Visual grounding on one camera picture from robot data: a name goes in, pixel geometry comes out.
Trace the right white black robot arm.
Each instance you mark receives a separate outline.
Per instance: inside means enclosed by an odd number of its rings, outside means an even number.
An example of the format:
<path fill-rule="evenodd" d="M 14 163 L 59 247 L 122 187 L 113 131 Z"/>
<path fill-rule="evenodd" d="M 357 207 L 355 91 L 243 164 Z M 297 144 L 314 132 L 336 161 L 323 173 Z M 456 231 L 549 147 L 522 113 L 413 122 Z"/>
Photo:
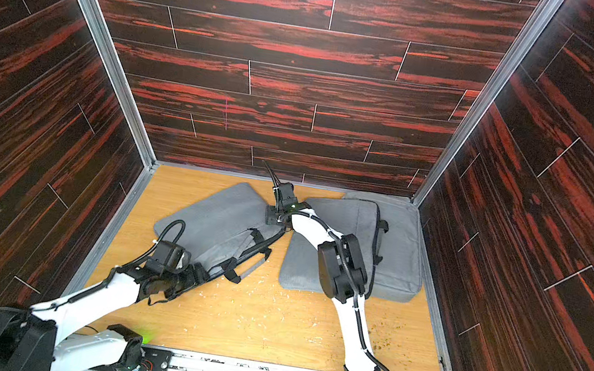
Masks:
<path fill-rule="evenodd" d="M 273 220 L 300 234 L 317 252 L 320 286 L 336 309 L 342 333 L 343 371 L 390 371 L 373 355 L 368 336 L 367 270 L 358 239 L 329 226 L 309 204 L 298 200 L 290 182 L 283 183 L 269 165 L 264 167 L 273 184 Z"/>

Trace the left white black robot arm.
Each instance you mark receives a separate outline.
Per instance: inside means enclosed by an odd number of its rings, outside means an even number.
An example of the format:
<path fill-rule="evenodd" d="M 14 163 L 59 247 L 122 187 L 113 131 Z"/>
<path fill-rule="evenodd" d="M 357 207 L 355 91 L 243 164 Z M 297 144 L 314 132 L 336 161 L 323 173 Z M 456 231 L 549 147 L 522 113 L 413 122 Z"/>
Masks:
<path fill-rule="evenodd" d="M 166 300 L 205 283 L 208 272 L 177 240 L 159 237 L 139 257 L 113 268 L 99 284 L 27 308 L 0 308 L 0 371 L 156 371 L 143 337 L 112 325 L 93 335 L 80 329 L 93 320 L 164 294 Z"/>

